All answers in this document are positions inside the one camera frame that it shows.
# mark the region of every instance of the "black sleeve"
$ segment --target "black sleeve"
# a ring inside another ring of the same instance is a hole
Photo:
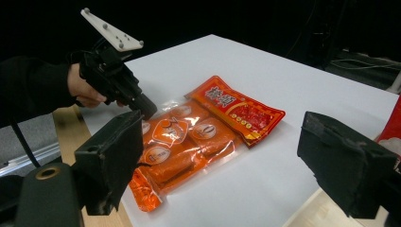
[[[50,114],[75,103],[68,91],[69,65],[53,65],[35,58],[14,57],[0,62],[0,128]]]

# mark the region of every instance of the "plastic wrapper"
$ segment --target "plastic wrapper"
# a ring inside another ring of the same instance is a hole
[[[395,103],[389,121],[376,141],[384,148],[398,154],[394,170],[401,174],[401,96]]]
[[[145,212],[200,170],[234,158],[240,145],[256,145],[286,114],[231,89],[218,76],[172,103],[142,125],[144,152],[129,187]]]

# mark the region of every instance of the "human hand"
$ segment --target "human hand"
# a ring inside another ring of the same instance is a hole
[[[107,100],[107,97],[103,96],[79,76],[79,63],[70,66],[67,84],[70,95],[75,96],[77,101],[84,107],[94,108]]]

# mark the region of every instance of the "white table top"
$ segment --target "white table top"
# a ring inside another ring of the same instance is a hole
[[[127,66],[158,106],[219,75],[240,93],[287,113],[263,142],[173,190],[153,212],[140,211],[127,189],[122,201],[134,227],[282,226],[319,188],[297,156],[305,112],[332,116],[375,138],[398,98],[214,35]],[[128,110],[114,104],[81,109],[91,134]]]

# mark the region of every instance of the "person's arm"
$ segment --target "person's arm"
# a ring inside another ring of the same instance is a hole
[[[0,127],[50,114],[79,101],[95,107],[106,97],[79,77],[78,64],[50,64],[35,58],[14,57],[0,62]]]

